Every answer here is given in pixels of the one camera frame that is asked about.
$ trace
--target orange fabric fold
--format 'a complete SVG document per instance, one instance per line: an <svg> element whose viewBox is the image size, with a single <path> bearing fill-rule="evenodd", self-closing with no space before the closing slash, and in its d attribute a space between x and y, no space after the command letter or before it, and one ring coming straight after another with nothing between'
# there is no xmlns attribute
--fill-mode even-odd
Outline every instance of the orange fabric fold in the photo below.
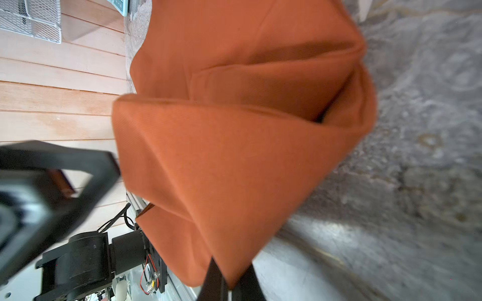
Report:
<svg viewBox="0 0 482 301"><path fill-rule="evenodd" d="M338 0L153 0L112 113L136 219L171 270L230 288L375 122L362 36Z"/></svg>

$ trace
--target wire mesh basket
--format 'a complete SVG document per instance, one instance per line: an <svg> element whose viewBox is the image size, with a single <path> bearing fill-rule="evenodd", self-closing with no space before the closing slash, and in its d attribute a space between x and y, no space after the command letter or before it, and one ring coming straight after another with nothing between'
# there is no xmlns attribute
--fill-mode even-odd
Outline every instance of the wire mesh basket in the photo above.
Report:
<svg viewBox="0 0 482 301"><path fill-rule="evenodd" d="M0 29L60 44L60 0L0 0Z"/></svg>

